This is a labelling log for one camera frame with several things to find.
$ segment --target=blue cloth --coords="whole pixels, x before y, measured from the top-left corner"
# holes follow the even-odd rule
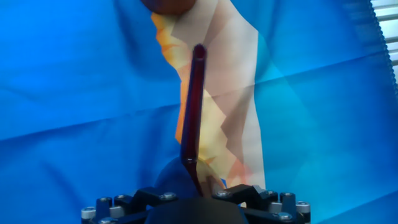
[[[313,223],[387,222],[398,105],[370,2],[232,2],[260,33],[267,188],[308,200]],[[0,1],[4,223],[77,223],[178,156],[180,79],[150,15],[140,1]],[[270,59],[280,78],[265,80]]]

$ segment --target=dark red rod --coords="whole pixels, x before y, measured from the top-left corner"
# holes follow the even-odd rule
[[[181,139],[181,160],[196,162],[199,151],[201,106],[205,84],[206,48],[198,44],[193,49],[187,106]]]

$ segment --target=silver screw head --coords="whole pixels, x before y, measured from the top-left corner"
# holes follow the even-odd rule
[[[111,199],[110,199],[110,198],[107,198],[107,197],[103,197],[103,198],[100,199],[100,201],[102,201],[102,202],[107,202],[107,201],[109,201],[109,200],[111,200]]]
[[[159,196],[159,198],[161,200],[173,200],[177,197],[177,195],[175,193],[172,192],[166,192],[164,194],[162,194],[161,196]]]
[[[90,211],[94,211],[95,207],[86,207],[82,209],[82,212],[90,212]]]
[[[117,219],[115,218],[111,218],[111,217],[107,217],[107,218],[103,218],[101,219],[98,224],[116,224],[118,222]]]
[[[217,197],[221,197],[221,198],[226,198],[229,197],[231,195],[231,193],[229,193],[228,191],[225,190],[220,190],[219,192],[217,192]]]
[[[289,221],[293,218],[293,216],[291,214],[286,213],[286,212],[279,212],[278,217],[282,221]]]
[[[299,205],[308,205],[308,202],[297,202]]]

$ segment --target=metal screw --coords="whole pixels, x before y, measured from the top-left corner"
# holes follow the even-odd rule
[[[175,193],[172,192],[166,192],[164,194],[162,194],[161,196],[159,196],[159,198],[161,200],[173,200],[177,197],[177,195]]]
[[[95,217],[95,207],[86,207],[81,210],[81,218],[89,220]]]
[[[288,220],[291,220],[293,218],[293,216],[291,214],[286,213],[286,212],[278,213],[278,217],[282,221],[288,221]]]
[[[107,201],[109,200],[109,198],[106,198],[106,197],[105,197],[105,198],[101,198],[100,200],[101,200],[102,202],[107,202]]]
[[[226,198],[229,197],[231,195],[231,193],[225,191],[225,190],[220,190],[219,192],[217,192],[217,197],[221,197],[221,198]]]
[[[99,224],[116,224],[117,222],[118,222],[117,219],[111,218],[111,217],[107,217],[107,218],[101,219],[98,223]]]
[[[90,212],[90,211],[94,211],[95,207],[87,207],[87,208],[83,208],[82,211],[83,212]]]

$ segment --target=white window blind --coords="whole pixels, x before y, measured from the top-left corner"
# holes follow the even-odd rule
[[[398,0],[373,0],[372,3],[398,79]]]

